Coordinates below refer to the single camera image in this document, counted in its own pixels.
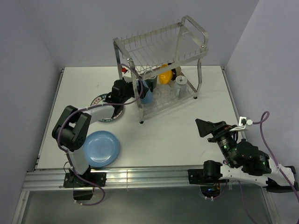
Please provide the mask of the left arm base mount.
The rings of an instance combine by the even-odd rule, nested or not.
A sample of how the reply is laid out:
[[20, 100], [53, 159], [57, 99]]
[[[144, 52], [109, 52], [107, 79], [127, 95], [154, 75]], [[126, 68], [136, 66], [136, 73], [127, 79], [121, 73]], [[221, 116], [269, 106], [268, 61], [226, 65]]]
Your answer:
[[[63, 188], [73, 189], [74, 202], [80, 206], [95, 206], [105, 199], [106, 193], [103, 187], [105, 187], [106, 179], [106, 172], [87, 171], [83, 175], [77, 175], [69, 169], [69, 172], [65, 173], [64, 176]], [[87, 201], [91, 200], [95, 189], [102, 192], [101, 198], [97, 202], [88, 203]]]

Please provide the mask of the brown and black bowl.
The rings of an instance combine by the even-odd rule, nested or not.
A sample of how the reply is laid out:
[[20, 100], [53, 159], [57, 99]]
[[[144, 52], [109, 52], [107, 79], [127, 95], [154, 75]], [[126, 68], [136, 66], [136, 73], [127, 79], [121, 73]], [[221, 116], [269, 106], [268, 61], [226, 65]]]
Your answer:
[[180, 66], [172, 69], [171, 71], [172, 71], [172, 78], [171, 78], [172, 81], [175, 81], [177, 76], [180, 76], [182, 73], [182, 69]]

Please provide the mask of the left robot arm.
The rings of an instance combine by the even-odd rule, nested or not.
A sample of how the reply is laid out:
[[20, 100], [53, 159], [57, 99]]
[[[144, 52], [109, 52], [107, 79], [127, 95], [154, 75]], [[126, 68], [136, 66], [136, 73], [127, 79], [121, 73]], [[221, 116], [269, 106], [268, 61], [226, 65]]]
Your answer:
[[147, 87], [141, 80], [137, 80], [136, 83], [138, 96], [135, 96], [133, 82], [127, 82], [124, 79], [116, 80], [103, 103], [81, 109], [69, 105], [65, 107], [55, 124], [52, 138], [66, 153], [71, 172], [75, 173], [74, 181], [79, 186], [86, 186], [91, 180], [90, 165], [83, 151], [89, 126], [101, 119], [109, 119], [118, 114], [122, 107], [135, 102], [135, 100], [128, 102], [130, 98], [142, 97]]

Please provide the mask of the clear drinking glass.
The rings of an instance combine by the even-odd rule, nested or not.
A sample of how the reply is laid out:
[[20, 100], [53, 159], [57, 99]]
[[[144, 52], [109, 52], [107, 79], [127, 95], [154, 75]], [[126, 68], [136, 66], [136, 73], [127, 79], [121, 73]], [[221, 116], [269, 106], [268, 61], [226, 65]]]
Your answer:
[[173, 90], [168, 84], [162, 84], [157, 89], [157, 100], [161, 103], [169, 103], [173, 99]]

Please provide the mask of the blue plastic cup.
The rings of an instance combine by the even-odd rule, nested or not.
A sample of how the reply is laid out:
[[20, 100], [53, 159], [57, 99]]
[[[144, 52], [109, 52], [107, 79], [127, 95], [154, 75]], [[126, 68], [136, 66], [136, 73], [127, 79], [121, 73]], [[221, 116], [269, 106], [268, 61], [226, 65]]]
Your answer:
[[[139, 80], [136, 81], [138, 94], [141, 92], [141, 84]], [[150, 104], [153, 101], [153, 94], [145, 81], [142, 81], [143, 91], [140, 96], [140, 101], [143, 105]]]

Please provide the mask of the orange bowl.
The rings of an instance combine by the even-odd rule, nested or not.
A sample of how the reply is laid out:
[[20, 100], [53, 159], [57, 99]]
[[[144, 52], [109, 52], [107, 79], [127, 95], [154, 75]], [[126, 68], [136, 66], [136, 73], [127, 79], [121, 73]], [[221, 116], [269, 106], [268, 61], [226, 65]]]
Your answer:
[[173, 71], [168, 70], [158, 75], [160, 84], [168, 84], [173, 78]]

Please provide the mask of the grey ceramic cup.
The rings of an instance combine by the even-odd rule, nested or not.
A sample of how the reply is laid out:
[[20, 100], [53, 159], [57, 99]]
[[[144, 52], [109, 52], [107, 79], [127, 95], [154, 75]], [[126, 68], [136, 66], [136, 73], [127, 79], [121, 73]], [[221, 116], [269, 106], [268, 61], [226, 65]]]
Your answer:
[[177, 98], [182, 98], [187, 92], [187, 78], [185, 76], [177, 76], [174, 85], [174, 95]]

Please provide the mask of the dark green mug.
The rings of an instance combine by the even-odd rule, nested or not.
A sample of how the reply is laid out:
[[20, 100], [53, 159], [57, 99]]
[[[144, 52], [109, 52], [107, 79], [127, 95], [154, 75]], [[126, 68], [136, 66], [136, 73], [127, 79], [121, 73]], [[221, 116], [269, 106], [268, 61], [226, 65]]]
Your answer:
[[147, 84], [149, 90], [151, 92], [154, 91], [154, 89], [156, 88], [157, 86], [157, 76], [154, 76], [154, 77], [150, 77], [148, 79], [145, 80], [145, 83]]

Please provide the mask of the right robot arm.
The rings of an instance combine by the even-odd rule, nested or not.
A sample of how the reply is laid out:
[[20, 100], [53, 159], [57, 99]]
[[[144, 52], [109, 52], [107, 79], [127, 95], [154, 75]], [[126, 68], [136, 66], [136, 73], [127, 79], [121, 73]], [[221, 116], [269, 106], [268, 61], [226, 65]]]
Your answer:
[[213, 123], [202, 119], [195, 120], [200, 137], [216, 143], [224, 156], [224, 162], [207, 160], [203, 168], [189, 174], [189, 182], [194, 184], [235, 180], [256, 184], [268, 192], [286, 193], [299, 190], [295, 181], [295, 167], [284, 167], [265, 152], [259, 150], [246, 139], [236, 140], [237, 134], [253, 125], [247, 117], [240, 117], [238, 125], [225, 121]]

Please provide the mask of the blue plate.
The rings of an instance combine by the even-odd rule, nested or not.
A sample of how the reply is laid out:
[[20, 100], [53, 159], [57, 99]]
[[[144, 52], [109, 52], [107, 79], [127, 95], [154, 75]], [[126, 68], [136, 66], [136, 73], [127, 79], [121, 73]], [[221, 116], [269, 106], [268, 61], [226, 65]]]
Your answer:
[[91, 167], [101, 168], [117, 159], [121, 145], [113, 133], [96, 131], [87, 136], [83, 149], [87, 163]]

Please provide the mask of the steel two-tier dish rack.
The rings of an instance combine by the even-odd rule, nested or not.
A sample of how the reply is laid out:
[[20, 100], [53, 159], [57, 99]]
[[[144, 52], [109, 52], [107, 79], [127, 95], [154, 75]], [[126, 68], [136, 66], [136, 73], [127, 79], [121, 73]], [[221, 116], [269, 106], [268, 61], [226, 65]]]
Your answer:
[[131, 77], [137, 73], [142, 80], [157, 77], [167, 71], [174, 71], [190, 62], [197, 62], [197, 86], [188, 81], [187, 94], [182, 98], [172, 97], [166, 103], [157, 103], [152, 109], [145, 109], [137, 101], [139, 122], [187, 98], [198, 98], [202, 86], [202, 58], [208, 53], [208, 33], [192, 17], [186, 15], [180, 21], [151, 31], [114, 38], [113, 46], [119, 78], [123, 63], [128, 64]]

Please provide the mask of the white plate green rim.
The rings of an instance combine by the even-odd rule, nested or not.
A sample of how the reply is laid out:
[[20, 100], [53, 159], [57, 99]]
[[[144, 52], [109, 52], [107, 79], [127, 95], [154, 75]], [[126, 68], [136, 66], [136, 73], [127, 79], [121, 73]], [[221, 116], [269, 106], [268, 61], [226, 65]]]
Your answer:
[[[101, 94], [97, 96], [90, 104], [90, 106], [101, 105], [104, 104], [105, 99], [107, 97], [107, 93]], [[101, 123], [111, 123], [117, 119], [119, 119], [124, 112], [124, 106], [121, 105], [118, 109], [115, 109], [112, 113], [112, 109], [109, 109], [108, 106], [97, 107], [93, 110], [88, 111], [91, 114], [92, 119], [91, 123], [101, 122]]]

